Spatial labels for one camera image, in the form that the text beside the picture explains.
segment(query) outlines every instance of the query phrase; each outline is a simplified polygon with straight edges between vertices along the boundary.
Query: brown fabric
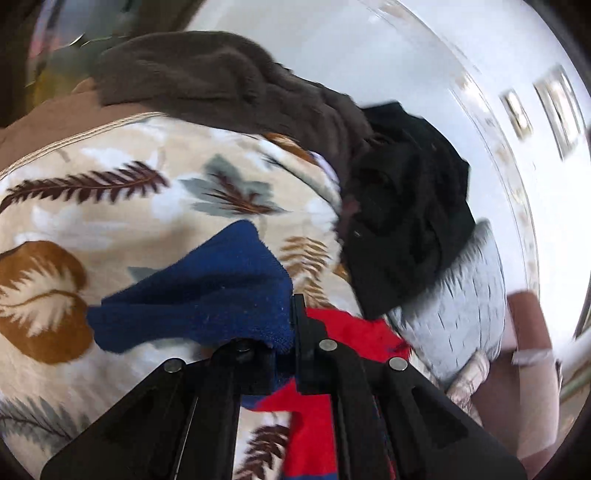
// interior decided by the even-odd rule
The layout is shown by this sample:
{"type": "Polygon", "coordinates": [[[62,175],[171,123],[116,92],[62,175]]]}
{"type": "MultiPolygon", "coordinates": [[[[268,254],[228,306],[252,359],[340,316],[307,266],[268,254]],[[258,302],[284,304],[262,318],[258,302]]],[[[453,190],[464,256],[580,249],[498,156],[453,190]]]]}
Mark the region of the brown fabric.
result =
{"type": "Polygon", "coordinates": [[[511,364],[512,353],[501,353],[485,382],[472,395],[482,426],[511,454],[519,441],[519,369],[511,364]]]}
{"type": "Polygon", "coordinates": [[[538,297],[530,291],[520,291],[507,297],[517,336],[519,350],[552,348],[552,342],[538,297]]]}
{"type": "Polygon", "coordinates": [[[9,127],[0,129],[0,171],[53,142],[152,111],[138,103],[103,107],[96,92],[88,90],[92,82],[82,82],[76,89],[81,86],[82,93],[48,100],[9,127]]]}
{"type": "Polygon", "coordinates": [[[209,127],[290,137],[322,155],[342,185],[369,150],[372,129],[350,97],[294,76],[231,33],[135,38],[104,52],[93,77],[103,105],[141,102],[209,127]]]}
{"type": "MultiPolygon", "coordinates": [[[[522,291],[507,297],[520,350],[552,348],[548,329],[536,295],[522,291]]],[[[487,432],[511,453],[521,454],[528,473],[541,469],[557,432],[558,388],[556,370],[549,365],[516,367],[512,351],[501,353],[491,364],[486,381],[474,393],[487,432]],[[539,440],[537,452],[529,452],[539,440]]]]}

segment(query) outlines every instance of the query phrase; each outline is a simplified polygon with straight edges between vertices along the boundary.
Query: brown towel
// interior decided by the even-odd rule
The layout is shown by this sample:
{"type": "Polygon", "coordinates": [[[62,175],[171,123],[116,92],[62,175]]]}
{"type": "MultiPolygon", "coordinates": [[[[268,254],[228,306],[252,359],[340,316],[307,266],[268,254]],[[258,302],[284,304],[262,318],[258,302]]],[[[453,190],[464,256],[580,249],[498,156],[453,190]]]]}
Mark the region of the brown towel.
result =
{"type": "Polygon", "coordinates": [[[322,155],[345,184],[372,129],[350,97],[293,75],[254,42],[226,32],[156,33],[104,52],[103,105],[139,102],[246,134],[279,133],[322,155]]]}

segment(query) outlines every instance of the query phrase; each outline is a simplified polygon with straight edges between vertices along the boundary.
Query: blue towel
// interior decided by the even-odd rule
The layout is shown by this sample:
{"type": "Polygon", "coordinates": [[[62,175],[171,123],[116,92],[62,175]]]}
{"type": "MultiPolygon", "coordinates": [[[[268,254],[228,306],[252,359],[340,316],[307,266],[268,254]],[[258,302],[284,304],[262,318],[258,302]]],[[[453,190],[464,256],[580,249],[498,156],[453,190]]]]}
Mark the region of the blue towel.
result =
{"type": "Polygon", "coordinates": [[[291,279],[240,220],[182,260],[90,307],[87,319],[104,350],[121,353],[161,338],[220,345],[234,338],[293,344],[291,279]]]}

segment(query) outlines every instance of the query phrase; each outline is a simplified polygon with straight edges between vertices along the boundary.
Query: black cloth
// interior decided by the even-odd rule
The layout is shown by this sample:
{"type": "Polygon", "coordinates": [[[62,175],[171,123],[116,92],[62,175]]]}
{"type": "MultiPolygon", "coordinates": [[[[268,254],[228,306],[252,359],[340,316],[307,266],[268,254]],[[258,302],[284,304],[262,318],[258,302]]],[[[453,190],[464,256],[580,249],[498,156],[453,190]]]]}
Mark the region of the black cloth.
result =
{"type": "Polygon", "coordinates": [[[343,256],[364,317],[374,319],[432,285],[474,229],[469,165],[431,124],[399,103],[364,110],[373,150],[354,166],[358,212],[343,256]]]}

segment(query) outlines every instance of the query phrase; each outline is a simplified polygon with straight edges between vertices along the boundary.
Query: leaf print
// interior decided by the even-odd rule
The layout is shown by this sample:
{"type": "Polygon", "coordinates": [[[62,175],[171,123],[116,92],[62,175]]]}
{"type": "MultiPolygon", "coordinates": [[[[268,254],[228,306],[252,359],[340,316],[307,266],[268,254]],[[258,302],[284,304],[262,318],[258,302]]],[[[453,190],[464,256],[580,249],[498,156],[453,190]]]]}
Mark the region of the leaf print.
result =
{"type": "Polygon", "coordinates": [[[0,333],[21,353],[57,364],[92,343],[87,305],[79,296],[86,272],[51,242],[27,242],[0,257],[0,333]]]}
{"type": "Polygon", "coordinates": [[[283,425],[264,425],[252,432],[246,458],[234,473],[234,480],[265,480],[265,467],[272,469],[274,457],[282,459],[290,430],[283,425]]]}
{"type": "Polygon", "coordinates": [[[326,246],[305,236],[291,236],[281,247],[278,260],[294,284],[294,293],[304,295],[306,306],[334,309],[320,286],[320,276],[328,267],[330,256],[326,246]]]}
{"type": "Polygon", "coordinates": [[[272,200],[271,185],[244,180],[236,167],[221,155],[206,165],[207,179],[180,180],[195,198],[192,208],[213,216],[272,215],[285,212],[272,200]]]}
{"type": "Polygon", "coordinates": [[[10,286],[0,286],[0,316],[10,317],[20,326],[28,325],[29,337],[44,330],[55,331],[61,318],[71,312],[72,292],[76,291],[67,268],[59,272],[51,263],[43,266],[36,258],[32,261],[34,266],[21,272],[18,280],[13,280],[10,286]]]}
{"type": "Polygon", "coordinates": [[[349,274],[349,270],[347,270],[347,267],[345,267],[342,263],[335,267],[333,273],[351,285],[351,275],[349,274]]]}
{"type": "Polygon", "coordinates": [[[150,190],[158,193],[161,186],[168,187],[168,181],[160,173],[140,161],[134,161],[116,171],[91,171],[65,178],[25,180],[8,189],[9,195],[0,203],[0,213],[10,205],[37,197],[57,200],[65,194],[65,201],[75,198],[78,203],[89,199],[100,202],[108,197],[111,203],[115,203],[123,192],[125,199],[129,200],[135,193],[140,193],[142,197],[150,190]]]}
{"type": "Polygon", "coordinates": [[[87,222],[78,205],[68,205],[55,214],[33,205],[31,222],[33,231],[15,235],[15,244],[45,240],[82,251],[104,250],[113,243],[109,234],[126,225],[123,222],[87,222]]]}
{"type": "Polygon", "coordinates": [[[277,145],[282,150],[289,152],[299,159],[311,163],[312,165],[318,165],[312,155],[310,155],[306,150],[301,148],[294,140],[285,135],[281,134],[264,134],[265,137],[269,142],[277,145]]]}
{"type": "Polygon", "coordinates": [[[129,275],[134,279],[134,281],[139,282],[145,278],[148,278],[152,273],[156,273],[159,270],[157,268],[150,268],[150,267],[127,267],[129,275]]]}
{"type": "Polygon", "coordinates": [[[90,421],[80,415],[76,423],[63,405],[56,410],[43,398],[39,404],[30,397],[0,401],[0,433],[3,438],[15,434],[26,437],[43,451],[55,455],[87,429],[90,421]]]}

